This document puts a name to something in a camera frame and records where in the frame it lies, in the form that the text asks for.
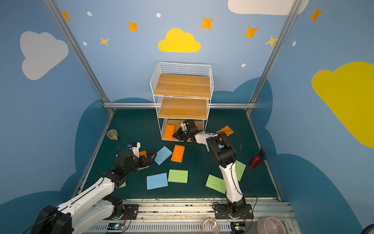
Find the orange sponge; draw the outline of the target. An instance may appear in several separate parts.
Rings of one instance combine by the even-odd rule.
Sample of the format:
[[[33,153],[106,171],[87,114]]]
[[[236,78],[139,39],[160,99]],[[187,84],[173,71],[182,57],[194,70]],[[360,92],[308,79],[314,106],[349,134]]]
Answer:
[[[163,135],[163,140],[175,140],[173,137],[175,133],[175,125],[172,124],[167,124],[165,127],[164,135]]]
[[[224,128],[218,130],[216,133],[225,133],[227,136],[230,136],[234,131],[227,125]]]
[[[181,163],[183,160],[183,155],[185,151],[185,146],[175,145],[172,153],[171,161]]]
[[[139,152],[139,158],[141,159],[141,158],[147,158],[148,156],[147,156],[147,151],[141,151],[141,152]]]

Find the blue sponge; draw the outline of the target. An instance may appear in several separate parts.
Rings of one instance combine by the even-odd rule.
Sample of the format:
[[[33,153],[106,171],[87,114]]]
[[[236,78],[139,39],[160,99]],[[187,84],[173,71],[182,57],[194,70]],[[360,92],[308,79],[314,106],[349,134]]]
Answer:
[[[156,153],[154,161],[157,165],[161,165],[171,155],[172,151],[166,146],[164,146]]]
[[[168,187],[167,173],[147,176],[147,190]]]

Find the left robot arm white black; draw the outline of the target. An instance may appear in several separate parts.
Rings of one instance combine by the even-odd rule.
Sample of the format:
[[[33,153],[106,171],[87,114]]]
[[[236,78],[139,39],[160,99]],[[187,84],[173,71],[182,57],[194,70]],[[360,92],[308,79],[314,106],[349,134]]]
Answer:
[[[127,149],[117,155],[116,164],[96,183],[57,207],[47,206],[28,229],[31,234],[82,234],[101,220],[123,214],[123,201],[112,193],[129,175],[151,166],[156,153],[136,156]]]

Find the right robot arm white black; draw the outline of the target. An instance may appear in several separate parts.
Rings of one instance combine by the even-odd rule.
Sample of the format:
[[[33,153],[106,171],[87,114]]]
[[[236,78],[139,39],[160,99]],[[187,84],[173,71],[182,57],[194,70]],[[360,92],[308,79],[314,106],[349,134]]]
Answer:
[[[214,162],[219,166],[223,175],[228,213],[232,218],[239,218],[246,208],[246,201],[236,175],[236,152],[226,133],[208,133],[199,130],[193,120],[186,120],[172,136],[180,141],[190,140],[209,148]]]

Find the blue sponge front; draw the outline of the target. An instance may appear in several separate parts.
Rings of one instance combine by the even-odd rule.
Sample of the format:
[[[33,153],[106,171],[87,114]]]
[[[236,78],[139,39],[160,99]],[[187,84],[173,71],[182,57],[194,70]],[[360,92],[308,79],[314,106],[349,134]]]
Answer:
[[[147,190],[168,187],[167,173],[147,176]]]

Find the green sponge front centre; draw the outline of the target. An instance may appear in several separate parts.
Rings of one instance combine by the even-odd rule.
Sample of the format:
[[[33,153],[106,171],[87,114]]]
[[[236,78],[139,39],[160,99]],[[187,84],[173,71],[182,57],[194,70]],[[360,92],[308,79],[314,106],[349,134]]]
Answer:
[[[170,169],[168,174],[168,182],[188,183],[188,171]]]

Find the beige ceramic mug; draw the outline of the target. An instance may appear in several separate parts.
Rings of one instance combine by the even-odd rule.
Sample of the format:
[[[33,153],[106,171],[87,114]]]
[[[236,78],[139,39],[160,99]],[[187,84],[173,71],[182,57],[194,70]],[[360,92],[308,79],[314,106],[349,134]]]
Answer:
[[[115,129],[112,129],[112,130],[109,130],[106,134],[106,136],[110,139],[110,140],[115,140],[115,141],[118,141],[118,132],[115,130]]]

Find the green sponge front right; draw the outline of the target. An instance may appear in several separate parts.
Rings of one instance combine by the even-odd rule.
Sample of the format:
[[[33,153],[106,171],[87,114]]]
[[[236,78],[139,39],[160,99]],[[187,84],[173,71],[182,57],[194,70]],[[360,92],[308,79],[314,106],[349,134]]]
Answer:
[[[224,180],[213,175],[208,175],[206,187],[222,194],[225,194],[227,191]]]

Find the pink bowl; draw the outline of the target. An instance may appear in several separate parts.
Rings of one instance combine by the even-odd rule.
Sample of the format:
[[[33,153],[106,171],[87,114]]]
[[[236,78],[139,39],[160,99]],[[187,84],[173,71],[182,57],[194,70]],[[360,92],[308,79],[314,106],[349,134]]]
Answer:
[[[275,217],[263,217],[257,221],[258,234],[286,234],[283,223]]]

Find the aluminium frame rail back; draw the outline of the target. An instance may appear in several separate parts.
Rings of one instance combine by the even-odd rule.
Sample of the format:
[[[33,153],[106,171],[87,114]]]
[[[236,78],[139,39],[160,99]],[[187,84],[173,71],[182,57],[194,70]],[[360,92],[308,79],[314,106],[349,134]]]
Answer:
[[[161,104],[155,103],[141,103],[141,102],[104,102],[104,108],[114,109],[150,109],[160,107]],[[210,108],[215,109],[255,109],[257,105],[255,103],[211,103]]]

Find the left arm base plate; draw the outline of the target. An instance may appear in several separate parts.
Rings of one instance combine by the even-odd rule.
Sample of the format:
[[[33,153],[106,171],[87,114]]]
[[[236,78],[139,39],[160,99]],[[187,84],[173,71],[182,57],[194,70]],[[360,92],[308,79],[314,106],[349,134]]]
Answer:
[[[137,218],[138,209],[138,204],[116,205],[112,215],[106,218],[106,220],[135,220]]]

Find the aluminium frame post right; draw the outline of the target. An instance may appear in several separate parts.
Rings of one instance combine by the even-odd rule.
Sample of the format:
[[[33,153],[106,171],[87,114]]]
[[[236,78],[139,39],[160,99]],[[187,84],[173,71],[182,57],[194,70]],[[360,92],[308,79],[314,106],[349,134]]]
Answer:
[[[286,42],[286,39],[296,21],[296,18],[298,16],[298,11],[302,7],[302,0],[296,0],[291,5],[290,11],[284,21],[284,24],[280,30],[280,33],[278,35],[278,40],[276,41],[276,44],[273,46],[273,49],[270,53],[269,59],[266,63],[266,66],[260,76],[260,79],[257,82],[257,85],[255,86],[255,89],[251,95],[250,101],[248,103],[248,107],[246,108],[246,115],[249,117],[251,110],[256,108],[257,99],[261,94],[261,91],[271,73],[271,70],[273,66],[276,63],[276,60],[281,52],[281,49]]]

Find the aluminium frame post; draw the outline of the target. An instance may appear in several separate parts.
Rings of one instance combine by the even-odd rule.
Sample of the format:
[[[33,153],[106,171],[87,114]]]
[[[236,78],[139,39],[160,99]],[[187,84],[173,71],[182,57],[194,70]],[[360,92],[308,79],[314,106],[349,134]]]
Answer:
[[[91,83],[93,84],[96,92],[100,96],[101,100],[105,104],[106,102],[110,102],[108,96],[106,95],[102,85],[99,82],[96,74],[94,73],[91,65],[89,64],[78,40],[76,39],[73,31],[71,30],[68,21],[64,18],[63,13],[56,1],[52,0],[45,0],[44,3],[46,4],[47,8],[49,9],[50,13],[52,14],[54,20],[56,21],[57,25],[59,26],[60,30],[62,31],[63,35],[65,36],[66,40],[68,41],[69,45],[71,46],[73,52],[75,53],[77,59],[79,60],[82,68],[86,72],[88,78],[90,79]]]
[[[281,52],[281,49],[286,42],[286,39],[296,21],[296,18],[298,16],[298,11],[302,7],[302,0],[296,0],[291,5],[290,11],[284,21],[284,24],[280,30],[280,33],[278,35],[278,40],[276,41],[276,44],[273,46],[273,49],[270,53],[269,59],[266,63],[266,66],[260,76],[260,79],[257,82],[257,85],[255,86],[255,89],[251,95],[250,101],[248,103],[248,107],[246,108],[246,115],[249,117],[251,110],[256,108],[257,99],[261,94],[261,91],[271,73],[271,70],[273,66],[276,63],[276,60]]]

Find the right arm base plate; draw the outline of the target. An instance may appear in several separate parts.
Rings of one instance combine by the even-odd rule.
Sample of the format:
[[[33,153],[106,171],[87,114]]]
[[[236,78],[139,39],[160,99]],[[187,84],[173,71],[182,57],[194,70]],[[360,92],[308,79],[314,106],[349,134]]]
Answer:
[[[243,208],[234,209],[225,203],[214,202],[212,204],[216,219],[253,219],[253,209],[250,204]]]

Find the aluminium frame post left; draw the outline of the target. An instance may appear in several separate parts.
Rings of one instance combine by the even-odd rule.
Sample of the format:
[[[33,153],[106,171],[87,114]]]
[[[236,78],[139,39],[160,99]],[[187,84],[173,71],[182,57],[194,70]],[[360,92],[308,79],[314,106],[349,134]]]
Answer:
[[[52,0],[45,0],[44,3],[46,4],[47,8],[49,9],[50,13],[52,14],[54,20],[56,21],[57,25],[59,26],[60,30],[62,31],[63,35],[65,36],[66,40],[68,41],[69,45],[71,46],[73,52],[75,53],[77,59],[79,60],[82,68],[86,72],[88,78],[90,79],[91,83],[93,84],[96,92],[100,96],[101,100],[105,104],[106,102],[110,102],[108,96],[106,95],[102,85],[99,82],[96,74],[94,73],[91,65],[89,64],[78,40],[76,39],[73,31],[71,30],[68,21],[64,18],[63,13],[56,1]]]

